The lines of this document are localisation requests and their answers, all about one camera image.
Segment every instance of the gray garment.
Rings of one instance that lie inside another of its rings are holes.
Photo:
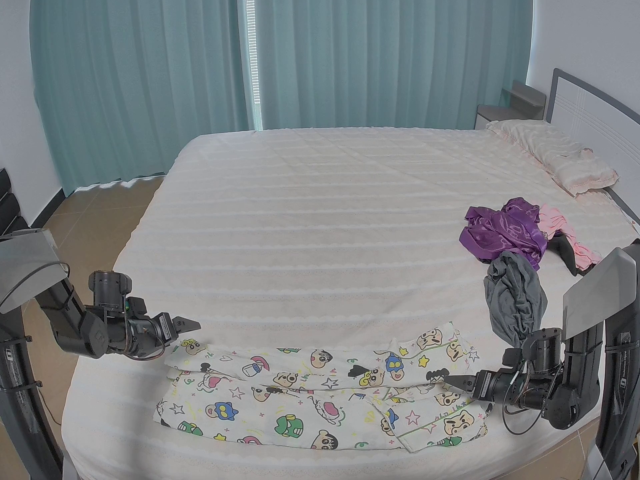
[[[491,262],[484,278],[484,295],[491,327],[500,338],[519,348],[528,334],[540,329],[547,295],[531,263],[504,251]]]

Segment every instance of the pink cloth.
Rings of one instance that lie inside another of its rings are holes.
[[[556,231],[560,230],[564,233],[569,244],[573,248],[575,254],[575,266],[578,270],[587,270],[592,263],[598,263],[602,260],[602,257],[584,245],[582,245],[575,238],[575,230],[567,222],[564,215],[560,213],[558,208],[551,208],[548,204],[543,204],[540,208],[540,222],[538,223],[538,229],[547,237],[547,240],[551,240],[554,237]]]

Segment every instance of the pillow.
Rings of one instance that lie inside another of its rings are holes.
[[[572,196],[591,188],[609,187],[618,179],[618,174],[592,150],[546,121],[491,121],[486,128],[533,155]]]

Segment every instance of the teal curtain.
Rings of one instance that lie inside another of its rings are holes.
[[[525,81],[533,0],[255,0],[264,128],[473,128]]]
[[[166,172],[197,135],[253,128],[238,4],[31,0],[36,101],[66,194]]]

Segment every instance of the baseboard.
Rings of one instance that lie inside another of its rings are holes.
[[[51,201],[49,201],[49,203],[44,207],[44,210],[40,212],[40,215],[34,219],[33,224],[31,224],[31,228],[43,227],[65,199],[65,193],[62,188],[60,188],[58,193],[53,196]]]

